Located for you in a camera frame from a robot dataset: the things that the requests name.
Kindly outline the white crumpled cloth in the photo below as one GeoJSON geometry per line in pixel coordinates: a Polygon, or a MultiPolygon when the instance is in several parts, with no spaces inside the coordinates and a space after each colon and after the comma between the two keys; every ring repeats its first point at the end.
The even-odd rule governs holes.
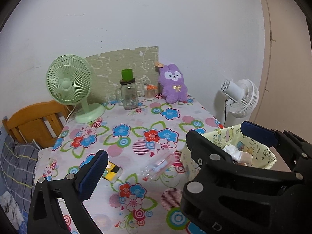
{"type": "Polygon", "coordinates": [[[10,220],[23,220],[18,204],[8,191],[1,195],[1,206],[10,220]]]}

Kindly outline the yellow cartoon tissue pack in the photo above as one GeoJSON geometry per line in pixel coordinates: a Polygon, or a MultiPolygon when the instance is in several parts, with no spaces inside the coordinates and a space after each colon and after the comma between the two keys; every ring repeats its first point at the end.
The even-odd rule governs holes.
{"type": "Polygon", "coordinates": [[[122,173],[123,169],[120,166],[109,161],[102,174],[102,178],[113,184],[122,175],[122,173]]]}

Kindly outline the white standing fan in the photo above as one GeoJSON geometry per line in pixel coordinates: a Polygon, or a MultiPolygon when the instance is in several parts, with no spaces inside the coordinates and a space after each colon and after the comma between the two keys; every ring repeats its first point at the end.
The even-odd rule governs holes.
{"type": "Polygon", "coordinates": [[[226,79],[221,85],[221,92],[226,96],[224,103],[224,125],[230,113],[234,118],[250,115],[259,101],[259,90],[249,79],[237,82],[226,79]]]}

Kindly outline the toothpick jar orange lid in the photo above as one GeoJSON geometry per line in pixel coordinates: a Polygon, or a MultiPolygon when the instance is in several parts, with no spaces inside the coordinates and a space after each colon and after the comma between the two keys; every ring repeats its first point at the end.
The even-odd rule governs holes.
{"type": "Polygon", "coordinates": [[[157,93],[157,86],[145,84],[144,85],[144,97],[148,101],[152,101],[155,99],[155,95],[157,93]]]}

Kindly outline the yellow cartoon storage box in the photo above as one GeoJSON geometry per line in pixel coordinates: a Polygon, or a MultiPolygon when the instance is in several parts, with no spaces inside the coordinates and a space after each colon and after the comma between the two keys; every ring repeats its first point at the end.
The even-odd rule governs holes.
{"type": "MultiPolygon", "coordinates": [[[[267,146],[244,135],[240,124],[204,133],[203,136],[220,148],[231,144],[238,150],[251,154],[253,159],[249,164],[250,167],[269,170],[277,161],[276,156],[267,146]]],[[[192,180],[200,171],[200,166],[192,160],[191,151],[187,147],[183,148],[180,161],[186,170],[188,179],[192,180]]]]}

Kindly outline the grey plaid pillow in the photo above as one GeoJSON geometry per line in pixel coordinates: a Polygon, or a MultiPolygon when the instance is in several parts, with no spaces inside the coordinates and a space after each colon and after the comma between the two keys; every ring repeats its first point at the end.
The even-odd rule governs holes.
{"type": "Polygon", "coordinates": [[[1,175],[4,185],[21,212],[28,213],[39,149],[34,143],[17,143],[10,135],[5,137],[1,146],[1,175]]]}

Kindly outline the blue bed sheet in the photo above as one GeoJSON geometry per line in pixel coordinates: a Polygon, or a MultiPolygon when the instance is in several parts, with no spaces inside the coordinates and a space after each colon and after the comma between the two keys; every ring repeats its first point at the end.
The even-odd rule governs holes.
{"type": "Polygon", "coordinates": [[[27,233],[38,149],[20,144],[1,127],[1,210],[17,233],[27,233]]]}

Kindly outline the purple plush bunny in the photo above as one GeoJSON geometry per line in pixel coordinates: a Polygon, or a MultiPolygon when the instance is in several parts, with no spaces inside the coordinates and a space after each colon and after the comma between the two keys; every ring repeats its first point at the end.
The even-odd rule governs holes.
{"type": "Polygon", "coordinates": [[[186,102],[187,86],[184,84],[183,73],[175,64],[164,65],[156,63],[159,69],[159,85],[162,89],[162,95],[168,104],[176,102],[186,102]]]}

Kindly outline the glass mason jar mug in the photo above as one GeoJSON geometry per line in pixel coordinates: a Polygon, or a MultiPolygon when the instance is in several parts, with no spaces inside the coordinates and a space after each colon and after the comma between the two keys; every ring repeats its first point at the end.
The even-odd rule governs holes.
{"type": "Polygon", "coordinates": [[[135,79],[120,80],[120,87],[116,89],[116,100],[125,110],[138,108],[139,100],[135,79]]]}

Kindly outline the green cartoon board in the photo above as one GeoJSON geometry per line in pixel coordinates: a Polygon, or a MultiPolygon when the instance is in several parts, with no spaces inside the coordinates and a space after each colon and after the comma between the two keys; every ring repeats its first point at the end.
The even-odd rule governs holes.
{"type": "Polygon", "coordinates": [[[102,104],[115,100],[115,90],[120,86],[124,69],[132,69],[137,95],[142,96],[145,84],[158,84],[159,72],[155,66],[158,54],[158,47],[140,47],[86,57],[93,75],[88,102],[102,104]]]}

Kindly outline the green cup on jar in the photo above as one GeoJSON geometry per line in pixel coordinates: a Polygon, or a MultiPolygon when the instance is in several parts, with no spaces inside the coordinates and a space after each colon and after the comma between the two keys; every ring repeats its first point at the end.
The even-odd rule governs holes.
{"type": "Polygon", "coordinates": [[[124,69],[121,71],[123,81],[131,81],[134,79],[132,69],[124,69]]]}

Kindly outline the green desk fan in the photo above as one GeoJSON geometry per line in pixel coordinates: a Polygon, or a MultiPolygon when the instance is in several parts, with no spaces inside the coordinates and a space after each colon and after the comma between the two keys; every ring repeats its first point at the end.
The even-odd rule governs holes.
{"type": "Polygon", "coordinates": [[[66,54],[56,58],[46,74],[46,87],[51,97],[66,106],[80,105],[75,121],[80,124],[98,119],[105,107],[99,103],[89,104],[92,73],[89,63],[79,56],[66,54]]]}

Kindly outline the floral tablecloth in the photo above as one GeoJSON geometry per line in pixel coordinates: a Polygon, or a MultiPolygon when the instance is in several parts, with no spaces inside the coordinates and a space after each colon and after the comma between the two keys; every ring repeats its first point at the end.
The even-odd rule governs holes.
{"type": "Polygon", "coordinates": [[[67,122],[55,145],[39,151],[35,178],[63,179],[105,150],[122,174],[114,183],[101,179],[84,203],[103,233],[200,233],[179,209],[188,168],[174,162],[151,181],[141,172],[165,150],[180,156],[190,130],[203,134],[223,125],[192,97],[175,104],[140,99],[133,110],[113,102],[104,107],[96,121],[67,122]]]}

